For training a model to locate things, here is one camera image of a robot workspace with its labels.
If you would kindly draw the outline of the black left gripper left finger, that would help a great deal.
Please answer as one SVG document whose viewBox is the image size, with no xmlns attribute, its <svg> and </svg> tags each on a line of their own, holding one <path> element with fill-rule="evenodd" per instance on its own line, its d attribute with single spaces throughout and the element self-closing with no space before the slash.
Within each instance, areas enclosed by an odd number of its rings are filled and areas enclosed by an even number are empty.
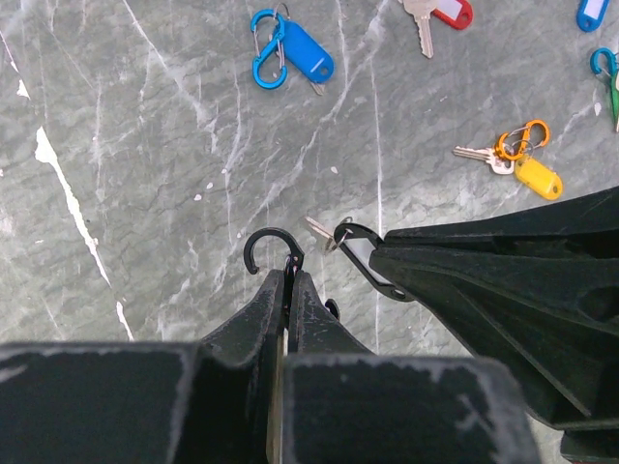
<svg viewBox="0 0 619 464">
<path fill-rule="evenodd" d="M 192 342 L 1 348 L 5 463 L 266 463 L 284 277 Z"/>
</svg>

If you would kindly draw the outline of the yellow key tag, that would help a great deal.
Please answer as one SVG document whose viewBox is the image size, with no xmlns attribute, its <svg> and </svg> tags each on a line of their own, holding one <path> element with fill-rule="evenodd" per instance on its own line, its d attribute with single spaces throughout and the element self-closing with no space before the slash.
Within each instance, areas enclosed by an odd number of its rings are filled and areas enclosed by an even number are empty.
<svg viewBox="0 0 619 464">
<path fill-rule="evenodd" d="M 502 159 L 491 148 L 470 149 L 460 146 L 453 149 L 453 154 L 483 162 L 495 175 L 514 175 L 522 184 L 548 201 L 557 200 L 563 193 L 560 176 L 531 156 L 523 155 L 516 160 Z"/>
</svg>

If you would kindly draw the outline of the black key tag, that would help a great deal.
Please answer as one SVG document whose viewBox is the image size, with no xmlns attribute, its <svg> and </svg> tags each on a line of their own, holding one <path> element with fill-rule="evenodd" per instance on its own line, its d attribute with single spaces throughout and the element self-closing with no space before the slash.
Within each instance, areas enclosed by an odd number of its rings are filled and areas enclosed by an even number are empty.
<svg viewBox="0 0 619 464">
<path fill-rule="evenodd" d="M 414 298 L 369 264 L 371 254 L 384 243 L 370 228 L 355 222 L 341 222 L 334 231 L 338 249 L 360 271 L 370 285 L 383 296 L 398 302 L 412 302 Z"/>
</svg>

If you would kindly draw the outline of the red key tag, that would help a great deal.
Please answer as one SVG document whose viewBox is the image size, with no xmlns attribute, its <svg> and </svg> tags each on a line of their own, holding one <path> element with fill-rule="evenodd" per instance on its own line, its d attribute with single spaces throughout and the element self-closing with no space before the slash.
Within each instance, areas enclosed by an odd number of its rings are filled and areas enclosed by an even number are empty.
<svg viewBox="0 0 619 464">
<path fill-rule="evenodd" d="M 418 28 L 422 54 L 428 59 L 434 54 L 430 31 L 432 15 L 456 30 L 467 28 L 474 17 L 468 1 L 402 0 L 400 4 L 413 17 Z"/>
</svg>

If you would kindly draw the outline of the green key tag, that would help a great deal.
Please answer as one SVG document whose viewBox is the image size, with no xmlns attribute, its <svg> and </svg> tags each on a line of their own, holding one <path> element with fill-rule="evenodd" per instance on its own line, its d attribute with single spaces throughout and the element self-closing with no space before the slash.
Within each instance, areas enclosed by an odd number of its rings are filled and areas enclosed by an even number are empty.
<svg viewBox="0 0 619 464">
<path fill-rule="evenodd" d="M 618 91 L 618 73 L 614 73 L 608 82 L 612 120 L 616 132 L 619 132 L 619 91 Z"/>
</svg>

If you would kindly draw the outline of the black carabiner keyring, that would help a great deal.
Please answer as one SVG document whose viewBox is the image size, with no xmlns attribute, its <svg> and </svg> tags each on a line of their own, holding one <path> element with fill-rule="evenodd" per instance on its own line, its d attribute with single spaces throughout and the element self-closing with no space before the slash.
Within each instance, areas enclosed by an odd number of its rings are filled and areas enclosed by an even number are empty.
<svg viewBox="0 0 619 464">
<path fill-rule="evenodd" d="M 265 280 L 253 299 L 243 306 L 234 317 L 249 326 L 266 326 L 273 319 L 280 321 L 287 329 L 289 325 L 290 311 L 295 306 L 293 294 L 297 291 L 301 277 L 310 277 L 302 271 L 305 254 L 295 238 L 286 230 L 277 227 L 264 227 L 253 232 L 246 240 L 243 248 L 243 260 L 246 270 L 252 276 L 261 272 L 261 267 L 256 263 L 254 252 L 257 243 L 267 239 L 271 243 L 278 239 L 283 242 L 287 251 L 275 260 L 275 265 L 280 268 L 265 268 L 268 272 Z"/>
</svg>

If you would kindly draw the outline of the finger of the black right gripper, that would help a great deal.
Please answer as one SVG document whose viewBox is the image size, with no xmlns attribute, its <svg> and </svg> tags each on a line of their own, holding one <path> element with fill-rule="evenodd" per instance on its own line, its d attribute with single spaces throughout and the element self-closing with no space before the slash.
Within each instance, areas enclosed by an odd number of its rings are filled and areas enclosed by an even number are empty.
<svg viewBox="0 0 619 464">
<path fill-rule="evenodd" d="M 618 188 L 499 217 L 393 230 L 384 242 L 499 255 L 613 259 L 618 256 Z"/>
<path fill-rule="evenodd" d="M 618 262 L 385 246 L 371 266 L 506 365 L 574 463 L 618 459 Z"/>
</svg>

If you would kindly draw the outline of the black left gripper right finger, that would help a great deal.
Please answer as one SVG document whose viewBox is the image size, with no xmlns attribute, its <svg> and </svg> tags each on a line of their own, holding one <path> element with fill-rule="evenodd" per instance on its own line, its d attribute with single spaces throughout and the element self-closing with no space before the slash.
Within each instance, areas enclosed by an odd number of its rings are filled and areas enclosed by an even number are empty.
<svg viewBox="0 0 619 464">
<path fill-rule="evenodd" d="M 283 368 L 286 463 L 537 463 L 509 369 L 489 358 L 378 356 L 299 272 Z"/>
</svg>

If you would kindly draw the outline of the blue carabiner keyring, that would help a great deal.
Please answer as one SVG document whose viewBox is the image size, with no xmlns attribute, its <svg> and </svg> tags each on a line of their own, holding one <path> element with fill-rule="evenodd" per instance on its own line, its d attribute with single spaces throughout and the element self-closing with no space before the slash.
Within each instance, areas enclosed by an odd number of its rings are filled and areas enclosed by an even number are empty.
<svg viewBox="0 0 619 464">
<path fill-rule="evenodd" d="M 258 25 L 263 19 L 266 18 L 273 19 L 276 22 L 276 27 L 272 34 L 272 38 L 263 47 L 260 47 L 258 41 Z M 253 35 L 255 48 L 255 56 L 252 60 L 253 79 L 262 89 L 275 90 L 281 87 L 288 75 L 288 69 L 285 65 L 285 53 L 283 46 L 283 40 L 286 32 L 283 15 L 277 13 L 274 9 L 265 9 L 257 12 L 251 19 L 251 32 Z M 267 60 L 275 53 L 278 54 L 280 59 L 280 73 L 273 81 L 266 81 L 261 77 L 261 69 Z"/>
<path fill-rule="evenodd" d="M 614 76 L 618 73 L 618 54 L 607 47 L 600 47 L 591 54 L 589 65 L 595 75 L 605 73 Z"/>
</svg>

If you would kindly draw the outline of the light blue key tag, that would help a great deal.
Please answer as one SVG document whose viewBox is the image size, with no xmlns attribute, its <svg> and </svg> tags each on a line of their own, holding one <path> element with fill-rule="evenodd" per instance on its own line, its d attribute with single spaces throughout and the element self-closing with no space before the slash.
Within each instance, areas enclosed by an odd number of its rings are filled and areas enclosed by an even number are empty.
<svg viewBox="0 0 619 464">
<path fill-rule="evenodd" d="M 596 31 L 604 21 L 609 0 L 581 0 L 575 21 L 579 29 L 590 33 Z"/>
</svg>

